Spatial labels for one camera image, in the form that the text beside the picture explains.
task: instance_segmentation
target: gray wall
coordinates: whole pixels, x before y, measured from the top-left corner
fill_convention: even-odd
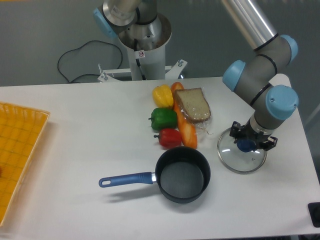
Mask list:
[[[117,40],[107,39],[94,22],[92,11],[102,2],[0,1],[0,86],[64,84],[66,80],[57,71],[57,61],[64,52],[90,40],[121,47]],[[279,34],[288,34],[298,42],[298,56],[284,73],[299,94],[299,111],[305,124],[320,103],[320,0],[258,2]],[[173,31],[166,48],[166,63],[188,61],[188,78],[222,76],[235,60],[249,62],[254,56],[220,0],[158,0],[158,11],[170,20]],[[122,50],[121,68],[128,68],[126,52]],[[61,70],[73,79],[85,73],[98,74],[98,63],[103,69],[114,69],[119,61],[115,48],[94,43],[64,57]],[[81,79],[95,81],[96,77]],[[305,127],[320,172],[320,116]]]

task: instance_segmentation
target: yellow bell pepper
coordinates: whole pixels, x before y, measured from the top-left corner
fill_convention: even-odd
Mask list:
[[[152,97],[159,108],[172,109],[174,106],[174,97],[170,87],[166,84],[155,87],[152,90]]]

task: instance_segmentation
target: screw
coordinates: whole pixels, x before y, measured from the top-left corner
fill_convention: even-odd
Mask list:
[[[184,61],[182,61],[182,59],[180,59],[180,60],[178,61],[178,66],[181,67],[183,63],[184,63]]]

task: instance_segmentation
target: bread slice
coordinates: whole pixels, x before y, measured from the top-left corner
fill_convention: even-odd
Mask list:
[[[191,123],[201,123],[210,119],[210,107],[200,87],[175,90],[174,99]]]

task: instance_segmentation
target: yellow tray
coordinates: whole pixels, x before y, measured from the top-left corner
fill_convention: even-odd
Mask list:
[[[49,115],[48,111],[0,102],[0,226]]]

